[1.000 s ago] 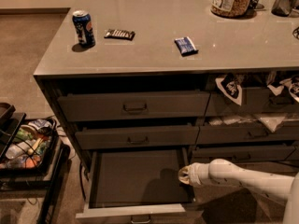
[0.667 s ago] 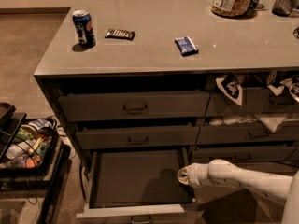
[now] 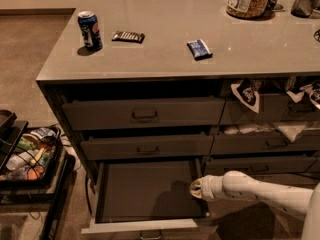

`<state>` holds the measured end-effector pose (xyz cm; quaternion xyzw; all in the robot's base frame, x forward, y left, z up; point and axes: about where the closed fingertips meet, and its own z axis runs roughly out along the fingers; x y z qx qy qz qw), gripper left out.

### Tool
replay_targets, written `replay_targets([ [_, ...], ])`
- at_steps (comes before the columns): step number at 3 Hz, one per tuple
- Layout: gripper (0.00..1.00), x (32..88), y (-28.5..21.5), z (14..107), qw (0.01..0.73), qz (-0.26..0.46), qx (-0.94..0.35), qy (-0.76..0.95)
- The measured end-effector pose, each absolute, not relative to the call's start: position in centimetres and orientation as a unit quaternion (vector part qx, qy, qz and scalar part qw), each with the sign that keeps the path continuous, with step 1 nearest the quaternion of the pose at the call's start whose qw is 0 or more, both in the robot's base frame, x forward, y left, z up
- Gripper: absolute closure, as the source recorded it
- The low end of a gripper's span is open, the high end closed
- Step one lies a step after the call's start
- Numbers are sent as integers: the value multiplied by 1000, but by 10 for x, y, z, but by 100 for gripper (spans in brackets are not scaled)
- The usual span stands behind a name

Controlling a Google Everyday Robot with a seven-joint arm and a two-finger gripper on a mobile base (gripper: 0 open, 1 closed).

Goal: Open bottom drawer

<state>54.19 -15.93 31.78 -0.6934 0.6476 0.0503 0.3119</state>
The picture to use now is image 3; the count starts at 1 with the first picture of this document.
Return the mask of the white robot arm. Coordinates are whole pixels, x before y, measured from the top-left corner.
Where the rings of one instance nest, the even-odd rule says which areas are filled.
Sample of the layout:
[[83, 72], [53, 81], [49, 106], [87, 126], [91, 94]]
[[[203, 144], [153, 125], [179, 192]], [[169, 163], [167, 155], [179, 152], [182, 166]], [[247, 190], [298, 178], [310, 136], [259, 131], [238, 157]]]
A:
[[304, 221], [301, 240], [320, 240], [320, 184], [314, 189], [256, 180], [240, 171], [206, 175], [190, 184], [190, 194], [216, 199], [258, 200]]

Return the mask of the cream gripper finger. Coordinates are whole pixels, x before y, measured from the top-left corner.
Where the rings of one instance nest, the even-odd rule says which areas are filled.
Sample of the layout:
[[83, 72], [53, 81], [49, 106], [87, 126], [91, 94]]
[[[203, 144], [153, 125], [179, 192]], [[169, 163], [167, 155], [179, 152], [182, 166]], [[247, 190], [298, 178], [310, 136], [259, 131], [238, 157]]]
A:
[[190, 194], [198, 199], [202, 198], [202, 188], [201, 188], [202, 179], [198, 178], [190, 184], [189, 191]]

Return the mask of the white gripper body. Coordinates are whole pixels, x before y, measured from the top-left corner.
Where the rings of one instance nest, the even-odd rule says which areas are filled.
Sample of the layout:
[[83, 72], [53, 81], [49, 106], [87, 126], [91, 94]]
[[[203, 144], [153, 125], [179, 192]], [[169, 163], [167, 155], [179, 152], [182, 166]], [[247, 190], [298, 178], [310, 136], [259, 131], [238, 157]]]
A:
[[207, 175], [201, 178], [200, 194], [205, 201], [214, 201], [224, 197], [223, 177]]

